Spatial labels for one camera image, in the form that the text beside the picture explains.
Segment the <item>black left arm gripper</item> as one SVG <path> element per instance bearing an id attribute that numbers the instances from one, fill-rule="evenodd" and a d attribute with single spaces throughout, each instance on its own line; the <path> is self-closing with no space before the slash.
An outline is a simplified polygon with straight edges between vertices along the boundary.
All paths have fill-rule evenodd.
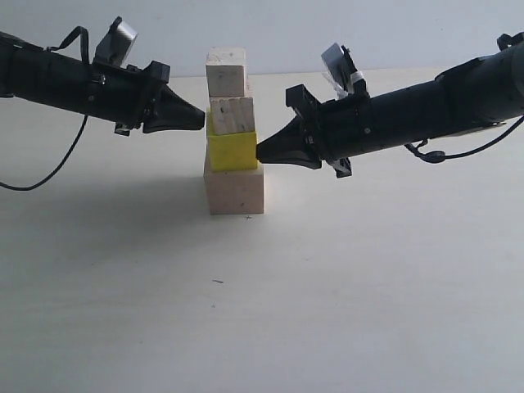
<path id="1" fill-rule="evenodd" d="M 169 65 L 152 61 L 140 69 L 93 62 L 84 73 L 84 115 L 114 123 L 116 133 L 197 131 L 205 125 L 206 113 L 167 86 Z"/>

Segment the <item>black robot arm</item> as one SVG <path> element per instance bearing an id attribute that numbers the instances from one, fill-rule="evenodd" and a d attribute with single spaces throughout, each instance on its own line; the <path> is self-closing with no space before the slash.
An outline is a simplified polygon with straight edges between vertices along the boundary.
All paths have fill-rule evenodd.
<path id="1" fill-rule="evenodd" d="M 421 153 L 432 139 L 523 121 L 523 34 L 501 34 L 498 51 L 439 73 L 421 84 L 372 97 L 364 80 L 343 99 L 318 102 L 305 88 L 287 91 L 296 113 L 288 160 L 337 177 L 351 174 L 350 158 L 404 146 L 419 159 L 439 163 L 443 151 Z"/>

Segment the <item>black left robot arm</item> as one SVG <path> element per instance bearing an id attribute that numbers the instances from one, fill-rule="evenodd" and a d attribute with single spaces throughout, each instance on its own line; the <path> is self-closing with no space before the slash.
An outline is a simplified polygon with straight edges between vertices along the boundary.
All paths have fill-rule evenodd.
<path id="1" fill-rule="evenodd" d="M 40 47 L 1 34 L 1 95 L 86 115 L 130 135 L 171 130 L 197 131 L 206 113 L 169 87 L 170 67 L 151 61 L 123 67 L 107 52 L 90 57 L 88 30 L 70 31 L 58 46 Z"/>

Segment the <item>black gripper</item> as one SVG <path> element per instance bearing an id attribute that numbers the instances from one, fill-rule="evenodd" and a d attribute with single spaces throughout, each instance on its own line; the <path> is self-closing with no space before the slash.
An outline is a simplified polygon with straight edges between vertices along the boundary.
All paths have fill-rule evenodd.
<path id="1" fill-rule="evenodd" d="M 286 90 L 286 106 L 296 114 L 283 129 L 256 145 L 255 156 L 262 164 L 298 165 L 320 169 L 330 165 L 338 178 L 350 177 L 347 155 L 336 152 L 336 136 L 358 128 L 359 108 L 369 104 L 366 84 L 356 84 L 348 96 L 320 102 L 299 84 Z"/>

